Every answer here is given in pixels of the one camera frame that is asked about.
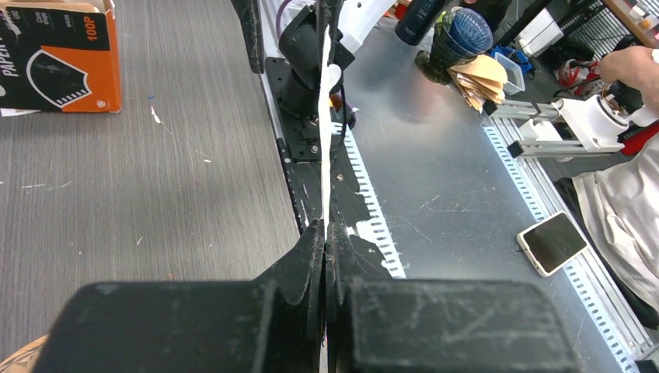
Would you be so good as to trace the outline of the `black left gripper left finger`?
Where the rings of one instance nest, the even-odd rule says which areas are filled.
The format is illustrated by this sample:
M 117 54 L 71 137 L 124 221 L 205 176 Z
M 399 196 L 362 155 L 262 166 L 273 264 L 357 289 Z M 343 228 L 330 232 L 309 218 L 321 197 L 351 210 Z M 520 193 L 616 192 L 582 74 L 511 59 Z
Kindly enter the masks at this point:
M 104 282 L 56 319 L 36 372 L 317 372 L 323 227 L 251 281 Z

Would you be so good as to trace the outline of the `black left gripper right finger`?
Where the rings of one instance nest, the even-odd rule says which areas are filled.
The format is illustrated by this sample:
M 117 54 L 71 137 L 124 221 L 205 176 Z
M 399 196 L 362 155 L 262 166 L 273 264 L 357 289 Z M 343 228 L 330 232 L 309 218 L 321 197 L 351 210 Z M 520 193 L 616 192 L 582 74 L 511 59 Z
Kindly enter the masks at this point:
M 519 281 L 395 280 L 326 230 L 330 372 L 579 372 L 561 316 Z

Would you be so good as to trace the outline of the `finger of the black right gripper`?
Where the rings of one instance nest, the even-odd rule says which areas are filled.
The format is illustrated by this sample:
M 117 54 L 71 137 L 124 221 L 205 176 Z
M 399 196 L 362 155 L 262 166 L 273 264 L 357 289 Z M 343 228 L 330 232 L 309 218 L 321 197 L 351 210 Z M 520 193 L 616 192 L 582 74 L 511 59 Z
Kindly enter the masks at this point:
M 238 16 L 249 66 L 254 74 L 264 73 L 263 30 L 258 0 L 231 0 Z

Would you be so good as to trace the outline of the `white paper coffee filter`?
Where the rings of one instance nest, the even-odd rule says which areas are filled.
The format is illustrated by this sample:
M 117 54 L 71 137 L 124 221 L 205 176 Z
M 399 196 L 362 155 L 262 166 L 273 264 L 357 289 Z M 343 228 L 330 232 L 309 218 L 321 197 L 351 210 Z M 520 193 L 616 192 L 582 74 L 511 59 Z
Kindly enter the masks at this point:
M 341 68 L 338 65 L 330 62 L 331 51 L 332 39 L 330 37 L 330 27 L 327 26 L 323 35 L 323 51 L 320 63 L 321 71 L 318 100 L 319 140 L 321 146 L 322 220 L 323 237 L 325 240 L 328 238 L 327 231 L 330 223 L 330 149 L 332 144 L 331 137 L 334 129 L 330 113 L 330 92 L 331 89 L 339 82 L 342 75 Z

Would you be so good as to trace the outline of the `orange coffee filter box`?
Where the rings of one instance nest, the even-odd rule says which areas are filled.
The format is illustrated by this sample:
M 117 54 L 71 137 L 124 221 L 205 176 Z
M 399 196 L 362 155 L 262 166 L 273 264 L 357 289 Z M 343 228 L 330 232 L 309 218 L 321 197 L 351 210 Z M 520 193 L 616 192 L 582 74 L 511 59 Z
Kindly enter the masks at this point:
M 1 114 L 118 113 L 112 1 L 1 3 Z

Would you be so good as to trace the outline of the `large wooden ring holder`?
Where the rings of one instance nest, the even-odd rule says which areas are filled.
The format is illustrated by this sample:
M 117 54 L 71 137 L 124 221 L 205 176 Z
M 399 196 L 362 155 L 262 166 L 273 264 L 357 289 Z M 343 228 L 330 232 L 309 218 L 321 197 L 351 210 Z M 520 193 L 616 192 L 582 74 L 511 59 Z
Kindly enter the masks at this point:
M 36 364 L 48 335 L 42 336 L 20 348 L 1 363 L 1 373 L 30 373 Z

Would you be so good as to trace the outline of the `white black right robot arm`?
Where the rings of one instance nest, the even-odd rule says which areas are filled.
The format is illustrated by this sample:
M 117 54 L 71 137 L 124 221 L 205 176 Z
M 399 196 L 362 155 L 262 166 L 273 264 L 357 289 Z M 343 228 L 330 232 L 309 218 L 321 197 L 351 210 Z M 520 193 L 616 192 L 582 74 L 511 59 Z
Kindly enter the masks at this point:
M 268 72 L 268 42 L 289 64 L 280 88 L 272 89 L 272 111 L 296 119 L 322 116 L 340 91 L 343 74 L 391 1 L 315 1 L 286 26 L 274 24 L 266 36 L 262 1 L 234 1 L 251 71 Z

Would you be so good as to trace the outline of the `operator hand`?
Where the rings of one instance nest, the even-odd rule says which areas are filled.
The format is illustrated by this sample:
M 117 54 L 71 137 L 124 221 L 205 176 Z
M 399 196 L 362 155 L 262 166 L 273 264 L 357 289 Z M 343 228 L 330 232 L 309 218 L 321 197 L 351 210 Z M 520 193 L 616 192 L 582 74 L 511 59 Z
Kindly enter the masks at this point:
M 658 49 L 632 46 L 607 54 L 598 64 L 601 79 L 640 91 L 646 107 L 658 113 Z

